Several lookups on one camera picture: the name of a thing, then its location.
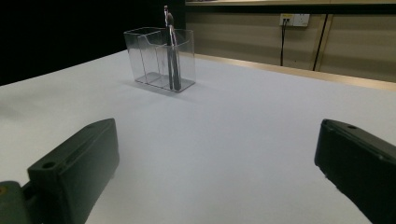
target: power cord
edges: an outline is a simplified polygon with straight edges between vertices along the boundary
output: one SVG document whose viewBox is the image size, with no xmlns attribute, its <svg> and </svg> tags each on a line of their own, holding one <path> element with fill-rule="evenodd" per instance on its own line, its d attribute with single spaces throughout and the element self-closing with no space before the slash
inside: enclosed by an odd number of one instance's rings
<svg viewBox="0 0 396 224">
<path fill-rule="evenodd" d="M 285 33 L 286 33 L 286 25 L 290 19 L 283 19 L 282 22 L 282 49 L 280 51 L 280 66 L 283 66 L 283 46 L 285 44 Z"/>
</svg>

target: white table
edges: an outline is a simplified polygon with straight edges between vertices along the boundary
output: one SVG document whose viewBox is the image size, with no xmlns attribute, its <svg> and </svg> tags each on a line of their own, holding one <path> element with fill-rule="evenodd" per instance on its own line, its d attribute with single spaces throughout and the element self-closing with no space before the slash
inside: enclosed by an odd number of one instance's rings
<svg viewBox="0 0 396 224">
<path fill-rule="evenodd" d="M 25 184 L 47 152 L 115 118 L 120 167 L 89 224 L 369 223 L 315 166 L 318 131 L 337 119 L 396 145 L 396 91 L 203 59 L 196 73 L 182 93 L 143 86 L 122 51 L 0 87 L 0 180 Z"/>
</svg>

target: electrical outlet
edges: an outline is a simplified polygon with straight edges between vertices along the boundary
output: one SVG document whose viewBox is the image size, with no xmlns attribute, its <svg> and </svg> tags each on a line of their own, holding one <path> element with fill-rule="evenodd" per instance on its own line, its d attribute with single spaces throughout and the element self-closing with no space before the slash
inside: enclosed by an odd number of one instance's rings
<svg viewBox="0 0 396 224">
<path fill-rule="evenodd" d="M 283 25 L 283 20 L 289 20 L 286 22 L 286 26 L 292 26 L 293 21 L 294 21 L 294 15 L 293 14 L 288 14 L 288 13 L 282 13 L 280 14 L 280 20 L 279 20 L 279 25 Z"/>
<path fill-rule="evenodd" d="M 308 26 L 309 14 L 294 14 L 293 26 Z"/>
</svg>

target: wooden wall panel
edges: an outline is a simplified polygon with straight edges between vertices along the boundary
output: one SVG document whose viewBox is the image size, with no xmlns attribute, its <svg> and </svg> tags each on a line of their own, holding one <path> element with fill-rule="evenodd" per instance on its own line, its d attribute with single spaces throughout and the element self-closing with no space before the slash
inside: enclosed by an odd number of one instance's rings
<svg viewBox="0 0 396 224">
<path fill-rule="evenodd" d="M 319 71 L 396 82 L 396 16 L 334 15 Z"/>
<path fill-rule="evenodd" d="M 311 15 L 307 28 L 288 27 L 284 65 L 311 69 L 312 50 L 320 15 Z M 187 28 L 194 31 L 200 54 L 279 65 L 279 14 L 188 13 Z"/>
</svg>

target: transparent pencil holder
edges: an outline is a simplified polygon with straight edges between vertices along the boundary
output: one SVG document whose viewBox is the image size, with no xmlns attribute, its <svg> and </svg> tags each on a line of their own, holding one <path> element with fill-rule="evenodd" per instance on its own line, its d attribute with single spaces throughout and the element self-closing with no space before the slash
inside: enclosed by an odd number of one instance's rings
<svg viewBox="0 0 396 224">
<path fill-rule="evenodd" d="M 124 37 L 136 82 L 176 92 L 195 83 L 192 31 L 175 30 L 171 46 L 165 28 L 139 28 Z"/>
</svg>

